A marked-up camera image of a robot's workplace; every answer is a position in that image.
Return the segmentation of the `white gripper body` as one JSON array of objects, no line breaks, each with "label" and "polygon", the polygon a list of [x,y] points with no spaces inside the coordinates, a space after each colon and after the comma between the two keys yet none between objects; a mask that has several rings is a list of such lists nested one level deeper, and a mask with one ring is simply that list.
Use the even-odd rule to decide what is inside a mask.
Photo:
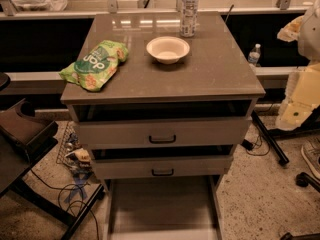
[{"label": "white gripper body", "polygon": [[284,131],[300,127],[319,105],[320,63],[314,63],[289,75],[276,127]]}]

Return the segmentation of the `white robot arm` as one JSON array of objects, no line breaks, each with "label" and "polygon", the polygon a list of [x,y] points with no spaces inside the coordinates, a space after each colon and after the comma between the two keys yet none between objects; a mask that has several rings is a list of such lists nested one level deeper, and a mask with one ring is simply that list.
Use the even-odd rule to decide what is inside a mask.
[{"label": "white robot arm", "polygon": [[320,105],[320,1],[316,0],[303,16],[282,28],[277,38],[286,42],[296,40],[299,54],[309,60],[304,69],[289,74],[276,119],[278,129],[292,131]]}]

